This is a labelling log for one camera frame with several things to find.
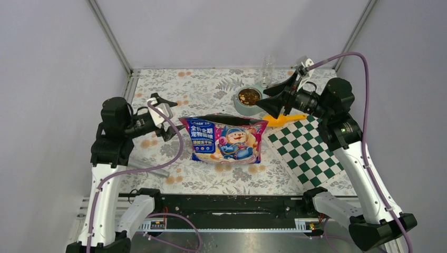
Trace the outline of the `pink pet food bag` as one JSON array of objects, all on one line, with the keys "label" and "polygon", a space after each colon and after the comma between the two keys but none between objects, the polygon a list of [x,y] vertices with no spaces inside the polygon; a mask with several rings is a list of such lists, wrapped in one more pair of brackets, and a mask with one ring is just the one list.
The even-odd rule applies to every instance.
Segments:
[{"label": "pink pet food bag", "polygon": [[256,164],[261,162],[265,120],[216,113],[179,118],[189,133],[193,161]]}]

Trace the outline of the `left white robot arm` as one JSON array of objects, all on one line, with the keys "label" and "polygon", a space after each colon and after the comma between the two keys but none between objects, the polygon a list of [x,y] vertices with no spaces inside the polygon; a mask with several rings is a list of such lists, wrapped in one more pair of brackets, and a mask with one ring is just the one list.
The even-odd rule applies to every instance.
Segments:
[{"label": "left white robot arm", "polygon": [[144,219],[163,212],[160,191],[142,189],[120,220],[115,220],[122,175],[162,169],[180,157],[179,152],[159,166],[127,169],[135,138],[152,132],[164,141],[181,136],[184,126],[171,121],[171,109],[177,105],[157,93],[151,94],[145,107],[147,112],[142,114],[133,111],[123,97],[103,102],[102,121],[91,147],[92,186],[86,218],[78,239],[67,245],[66,252],[130,252],[131,239]]}]

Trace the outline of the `orange plastic scoop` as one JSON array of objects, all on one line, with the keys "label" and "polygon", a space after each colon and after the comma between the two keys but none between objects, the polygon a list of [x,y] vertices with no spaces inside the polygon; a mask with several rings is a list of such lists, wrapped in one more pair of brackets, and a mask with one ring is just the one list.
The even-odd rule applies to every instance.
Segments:
[{"label": "orange plastic scoop", "polygon": [[267,124],[268,127],[282,127],[287,122],[294,122],[305,119],[307,119],[307,115],[305,114],[287,115],[287,116],[280,115],[277,119],[271,115],[263,117],[263,120],[268,122]]}]

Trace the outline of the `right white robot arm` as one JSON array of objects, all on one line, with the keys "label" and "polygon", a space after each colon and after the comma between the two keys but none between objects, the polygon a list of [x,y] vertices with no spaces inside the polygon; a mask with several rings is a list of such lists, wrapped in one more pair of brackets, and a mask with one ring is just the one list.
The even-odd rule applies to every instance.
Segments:
[{"label": "right white robot arm", "polygon": [[330,79],[321,94],[303,89],[308,78],[294,73],[286,81],[264,90],[257,105],[274,118],[292,109],[319,119],[317,132],[340,162],[357,194],[356,208],[317,187],[304,193],[304,214],[322,213],[345,227],[354,244],[368,251],[398,239],[417,225],[415,216],[404,213],[380,179],[366,146],[366,132],[349,111],[354,94],[349,81]]}]

